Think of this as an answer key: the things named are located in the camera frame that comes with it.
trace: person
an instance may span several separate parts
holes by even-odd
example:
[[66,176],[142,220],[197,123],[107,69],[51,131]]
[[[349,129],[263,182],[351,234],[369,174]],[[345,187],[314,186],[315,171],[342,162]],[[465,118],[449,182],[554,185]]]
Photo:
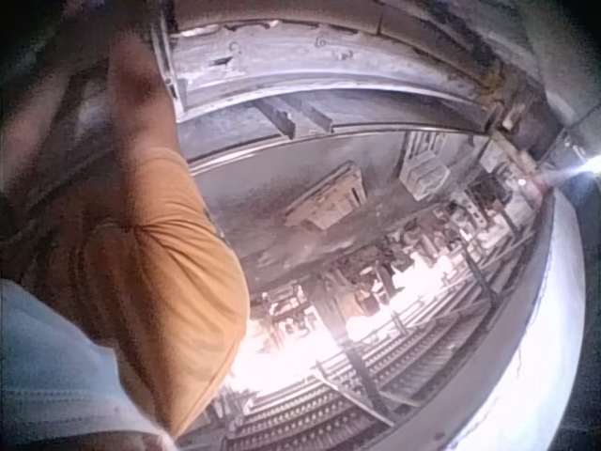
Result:
[[[55,65],[3,123],[2,194],[15,221],[30,219],[20,211],[24,180],[35,179],[32,168],[69,76]],[[107,80],[112,157],[2,242],[2,332],[20,337],[3,340],[2,371],[11,376],[3,379],[2,396],[21,409],[11,414],[29,422],[27,433],[10,424],[9,444],[128,427],[92,421],[111,403],[101,402],[104,411],[96,412],[85,406],[90,394],[96,401],[113,397],[111,408],[127,412],[121,423],[132,430],[152,434],[159,425],[177,437],[208,405],[245,334],[249,295],[241,267],[179,153],[174,107],[155,56],[131,27],[111,37]],[[35,357],[29,364],[19,360],[22,348]],[[123,393],[110,381],[113,359]],[[90,362],[96,370],[84,369]],[[66,381],[77,365],[81,374]],[[58,376],[42,377],[47,373]],[[80,381],[86,375],[91,380]],[[53,422],[63,408],[67,413]],[[75,417],[91,423],[60,426]]]

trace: orange shirt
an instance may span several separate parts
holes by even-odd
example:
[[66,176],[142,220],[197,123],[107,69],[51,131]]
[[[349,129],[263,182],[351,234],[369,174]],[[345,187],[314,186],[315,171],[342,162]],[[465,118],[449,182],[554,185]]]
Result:
[[249,297],[181,156],[133,155],[127,189],[115,171],[71,187],[6,245],[3,275],[114,348],[131,398],[177,436],[227,374]]

